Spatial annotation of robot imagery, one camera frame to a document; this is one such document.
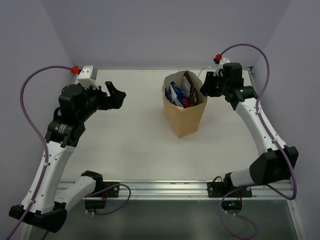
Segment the brown paper bag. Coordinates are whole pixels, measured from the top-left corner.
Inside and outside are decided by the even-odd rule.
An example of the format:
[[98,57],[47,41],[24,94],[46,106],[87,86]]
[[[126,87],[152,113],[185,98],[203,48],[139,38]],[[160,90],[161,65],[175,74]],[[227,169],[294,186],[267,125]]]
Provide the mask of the brown paper bag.
[[201,92],[198,93],[199,104],[183,108],[170,103],[165,97],[165,89],[169,89],[170,83],[174,82],[179,88],[183,86],[184,75],[190,76],[197,91],[203,86],[202,81],[196,76],[195,73],[189,70],[178,71],[170,74],[164,78],[162,85],[162,101],[163,108],[170,125],[178,138],[191,135],[198,131],[205,107],[207,104],[207,97]]

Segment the blue chip snack bag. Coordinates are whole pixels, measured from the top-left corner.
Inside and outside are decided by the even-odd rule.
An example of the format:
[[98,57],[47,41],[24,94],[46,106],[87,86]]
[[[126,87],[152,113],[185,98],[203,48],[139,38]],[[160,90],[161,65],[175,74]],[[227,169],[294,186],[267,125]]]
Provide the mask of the blue chip snack bag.
[[184,109],[190,107],[188,97],[173,81],[170,83],[170,95],[176,106]]

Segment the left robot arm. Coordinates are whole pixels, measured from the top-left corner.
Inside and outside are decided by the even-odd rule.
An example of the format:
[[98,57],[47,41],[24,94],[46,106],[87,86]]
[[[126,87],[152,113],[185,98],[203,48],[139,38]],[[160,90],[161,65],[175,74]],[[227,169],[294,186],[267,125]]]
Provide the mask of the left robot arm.
[[68,212],[84,197],[103,193],[103,176],[85,171],[62,193],[57,189],[68,160],[85,132],[85,122],[98,110],[120,109],[127,96],[110,81],[101,87],[71,84],[58,98],[59,107],[44,137],[44,152],[34,181],[23,201],[11,207],[9,216],[51,233],[64,225]]

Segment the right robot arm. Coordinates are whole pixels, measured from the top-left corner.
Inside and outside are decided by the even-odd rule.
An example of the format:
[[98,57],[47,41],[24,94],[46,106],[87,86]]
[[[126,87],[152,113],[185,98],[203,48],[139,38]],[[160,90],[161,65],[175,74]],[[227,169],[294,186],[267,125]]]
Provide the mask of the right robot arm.
[[246,169],[227,173],[217,185],[227,196],[235,196],[244,186],[262,186],[293,178],[299,153],[277,134],[265,115],[258,94],[244,84],[239,63],[222,58],[215,71],[206,74],[200,92],[206,97],[221,97],[230,103],[248,128],[258,158]]

